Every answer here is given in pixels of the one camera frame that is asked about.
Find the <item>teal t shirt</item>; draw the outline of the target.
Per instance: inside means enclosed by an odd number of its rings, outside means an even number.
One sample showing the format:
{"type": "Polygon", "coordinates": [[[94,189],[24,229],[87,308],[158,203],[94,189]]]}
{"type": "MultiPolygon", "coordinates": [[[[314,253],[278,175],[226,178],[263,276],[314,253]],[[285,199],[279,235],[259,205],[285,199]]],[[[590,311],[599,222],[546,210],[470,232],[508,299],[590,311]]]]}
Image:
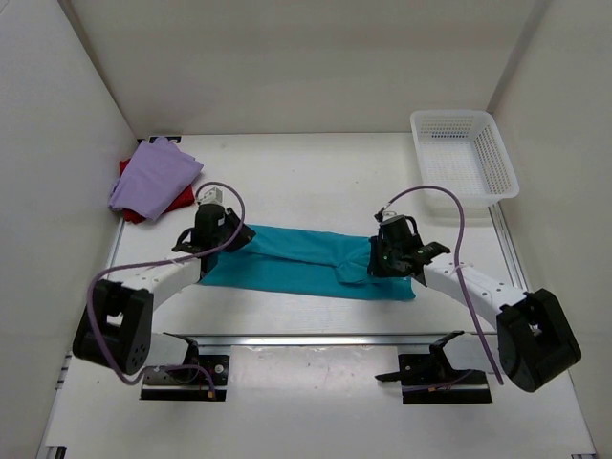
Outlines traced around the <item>teal t shirt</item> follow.
{"type": "Polygon", "coordinates": [[[221,253],[201,285],[368,301],[416,298],[409,279],[368,274],[370,242],[366,236],[252,228],[252,241],[238,251],[221,253]]]}

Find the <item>lilac t shirt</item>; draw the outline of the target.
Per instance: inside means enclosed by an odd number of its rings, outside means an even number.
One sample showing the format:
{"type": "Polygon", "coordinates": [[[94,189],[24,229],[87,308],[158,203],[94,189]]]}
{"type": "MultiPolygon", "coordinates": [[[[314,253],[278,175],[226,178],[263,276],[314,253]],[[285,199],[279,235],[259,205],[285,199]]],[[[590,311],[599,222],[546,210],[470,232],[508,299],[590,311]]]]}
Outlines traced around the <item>lilac t shirt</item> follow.
{"type": "Polygon", "coordinates": [[[204,165],[177,144],[141,142],[111,188],[108,207],[132,209],[155,221],[203,171],[204,165]]]}

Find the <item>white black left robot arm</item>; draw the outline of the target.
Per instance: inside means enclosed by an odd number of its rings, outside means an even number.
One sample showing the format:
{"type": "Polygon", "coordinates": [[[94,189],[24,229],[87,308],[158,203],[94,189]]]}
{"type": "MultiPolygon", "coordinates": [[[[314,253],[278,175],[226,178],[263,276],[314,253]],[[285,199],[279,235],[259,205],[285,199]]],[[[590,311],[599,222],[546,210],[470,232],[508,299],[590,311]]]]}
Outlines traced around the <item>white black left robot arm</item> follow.
{"type": "Polygon", "coordinates": [[[196,342],[153,333],[154,312],[183,288],[200,282],[221,253],[244,248],[255,235],[233,209],[200,205],[194,226],[185,229],[172,248],[189,254],[188,260],[171,259],[124,281],[102,278],[94,283],[73,341],[74,356],[121,375],[153,367],[168,371],[180,383],[196,379],[201,369],[196,342]]]}

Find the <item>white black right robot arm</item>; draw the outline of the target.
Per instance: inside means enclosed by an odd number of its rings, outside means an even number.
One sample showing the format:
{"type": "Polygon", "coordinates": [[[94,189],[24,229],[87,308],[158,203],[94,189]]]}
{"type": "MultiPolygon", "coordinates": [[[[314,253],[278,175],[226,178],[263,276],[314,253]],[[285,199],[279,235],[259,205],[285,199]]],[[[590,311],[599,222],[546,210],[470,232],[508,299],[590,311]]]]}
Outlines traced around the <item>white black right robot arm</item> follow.
{"type": "Polygon", "coordinates": [[[409,216],[382,219],[370,246],[369,274],[408,277],[453,298],[494,328],[496,339],[488,344],[494,356],[475,369],[498,368],[518,388],[533,393],[581,360],[575,334],[550,291],[525,292],[456,261],[440,243],[424,244],[409,216]]]}

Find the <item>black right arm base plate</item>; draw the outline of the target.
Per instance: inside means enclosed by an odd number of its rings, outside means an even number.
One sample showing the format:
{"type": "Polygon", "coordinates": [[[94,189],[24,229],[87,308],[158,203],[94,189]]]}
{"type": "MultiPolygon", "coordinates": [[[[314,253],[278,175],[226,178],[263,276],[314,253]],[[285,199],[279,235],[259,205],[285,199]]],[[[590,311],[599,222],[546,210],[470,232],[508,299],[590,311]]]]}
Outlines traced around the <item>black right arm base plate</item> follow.
{"type": "Polygon", "coordinates": [[[452,366],[445,354],[449,343],[466,338],[463,331],[453,331],[428,346],[428,353],[403,353],[399,369],[375,376],[378,383],[400,383],[404,405],[490,404],[486,373],[452,366]]]}

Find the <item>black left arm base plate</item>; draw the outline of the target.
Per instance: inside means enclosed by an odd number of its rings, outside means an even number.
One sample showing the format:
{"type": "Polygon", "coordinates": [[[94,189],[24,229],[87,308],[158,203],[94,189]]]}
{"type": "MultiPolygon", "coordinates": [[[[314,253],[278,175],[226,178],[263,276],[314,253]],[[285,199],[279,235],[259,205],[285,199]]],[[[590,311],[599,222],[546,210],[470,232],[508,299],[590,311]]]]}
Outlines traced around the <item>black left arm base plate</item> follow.
{"type": "Polygon", "coordinates": [[[160,370],[142,380],[141,401],[148,402],[214,402],[227,398],[230,376],[230,348],[201,344],[192,337],[188,342],[185,364],[199,365],[207,370],[208,378],[197,369],[160,370]]]}

